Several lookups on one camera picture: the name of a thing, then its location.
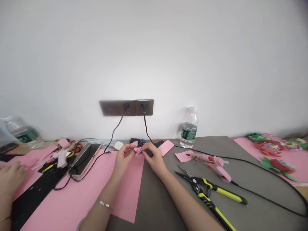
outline bracelet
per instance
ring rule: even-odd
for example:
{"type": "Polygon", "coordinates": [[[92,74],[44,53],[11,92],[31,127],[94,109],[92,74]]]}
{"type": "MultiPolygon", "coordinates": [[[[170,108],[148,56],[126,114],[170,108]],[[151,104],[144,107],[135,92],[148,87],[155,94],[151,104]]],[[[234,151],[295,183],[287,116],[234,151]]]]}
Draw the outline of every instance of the bracelet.
{"type": "Polygon", "coordinates": [[[10,219],[10,218],[11,218],[11,216],[9,216],[9,217],[7,217],[7,218],[4,218],[4,219],[0,220],[0,222],[5,221],[6,219],[10,219]]]}
{"type": "Polygon", "coordinates": [[[111,208],[111,209],[112,209],[112,206],[111,206],[111,205],[108,205],[108,204],[102,202],[100,199],[97,199],[97,201],[98,201],[101,205],[104,205],[104,206],[106,206],[107,208],[111,208]]]}

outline yellow-handled pliers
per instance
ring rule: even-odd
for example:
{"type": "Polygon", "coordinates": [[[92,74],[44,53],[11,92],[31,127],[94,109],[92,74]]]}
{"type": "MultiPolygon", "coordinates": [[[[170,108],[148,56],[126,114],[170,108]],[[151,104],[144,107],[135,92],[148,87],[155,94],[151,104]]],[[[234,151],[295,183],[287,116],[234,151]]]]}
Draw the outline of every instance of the yellow-handled pliers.
{"type": "Polygon", "coordinates": [[[227,218],[221,213],[221,211],[214,205],[214,203],[210,200],[211,195],[211,189],[241,203],[241,204],[248,204],[247,200],[239,195],[236,195],[228,190],[225,190],[223,188],[218,187],[215,184],[212,184],[211,182],[207,181],[204,178],[194,177],[189,172],[187,172],[185,169],[183,169],[181,166],[179,166],[185,173],[179,173],[180,177],[184,178],[190,184],[192,185],[193,190],[197,193],[198,197],[208,206],[208,208],[211,210],[211,212],[217,217],[217,219],[221,222],[223,227],[228,231],[236,231],[236,229],[232,226],[232,224],[227,220],[227,218]],[[199,187],[200,185],[206,186],[206,193],[204,194],[203,190],[199,187]]]}

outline green bottle label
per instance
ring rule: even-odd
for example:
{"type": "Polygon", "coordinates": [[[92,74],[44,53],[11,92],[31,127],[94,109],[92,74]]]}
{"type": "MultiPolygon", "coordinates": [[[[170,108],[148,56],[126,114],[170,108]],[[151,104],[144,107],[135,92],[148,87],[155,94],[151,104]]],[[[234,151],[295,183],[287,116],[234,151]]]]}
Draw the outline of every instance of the green bottle label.
{"type": "Polygon", "coordinates": [[[18,136],[16,136],[17,139],[19,139],[20,142],[22,143],[29,143],[35,139],[37,139],[38,134],[31,129],[28,129],[20,134],[18,134],[18,136]]]}
{"type": "Polygon", "coordinates": [[[182,138],[185,140],[194,140],[196,138],[197,131],[188,131],[182,128],[182,138]]]}

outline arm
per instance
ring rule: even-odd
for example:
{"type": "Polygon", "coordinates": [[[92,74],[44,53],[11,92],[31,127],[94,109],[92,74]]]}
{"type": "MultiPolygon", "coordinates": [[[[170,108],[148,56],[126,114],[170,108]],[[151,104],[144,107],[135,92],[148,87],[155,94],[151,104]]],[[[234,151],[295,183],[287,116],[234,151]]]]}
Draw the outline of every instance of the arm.
{"type": "MultiPolygon", "coordinates": [[[[126,144],[118,151],[112,175],[101,191],[98,200],[110,206],[114,204],[121,179],[127,169],[129,161],[134,157],[134,147],[134,145],[126,144]]],[[[80,226],[80,231],[102,231],[106,229],[111,208],[100,204],[98,200],[94,203],[91,210],[83,220],[80,226]]]]}
{"type": "Polygon", "coordinates": [[[0,166],[0,230],[11,229],[11,211],[13,197],[25,179],[25,165],[16,161],[12,166],[0,166]]]}
{"type": "Polygon", "coordinates": [[[152,143],[143,146],[142,154],[164,183],[188,230],[223,230],[167,169],[161,152],[152,143]],[[145,149],[152,151],[152,158],[145,149]]]}

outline gray table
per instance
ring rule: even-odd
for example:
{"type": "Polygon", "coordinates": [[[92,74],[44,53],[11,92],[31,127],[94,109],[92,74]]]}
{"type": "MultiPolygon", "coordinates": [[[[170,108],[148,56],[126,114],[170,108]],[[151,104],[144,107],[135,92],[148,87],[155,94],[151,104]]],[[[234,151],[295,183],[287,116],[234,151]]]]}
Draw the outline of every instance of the gray table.
{"type": "MultiPolygon", "coordinates": [[[[179,139],[170,141],[179,145],[179,139]]],[[[228,137],[199,137],[196,138],[193,148],[216,156],[241,158],[258,164],[255,158],[228,137]]],[[[191,174],[202,176],[248,200],[249,205],[245,206],[215,191],[212,192],[211,200],[237,231],[308,230],[306,218],[290,213],[232,184],[224,183],[213,170],[206,168],[203,164],[194,164],[192,161],[180,163],[174,153],[183,151],[185,149],[173,147],[163,157],[171,172],[180,172],[178,164],[181,164],[191,174]]],[[[305,213],[305,207],[300,197],[282,180],[248,163],[236,160],[228,161],[229,164],[224,165],[224,169],[239,185],[294,211],[305,213]]],[[[191,185],[175,173],[174,175],[200,205],[213,216],[192,190],[191,185]]],[[[135,224],[111,215],[107,230],[187,230],[165,186],[146,160],[143,167],[135,224]]]]}

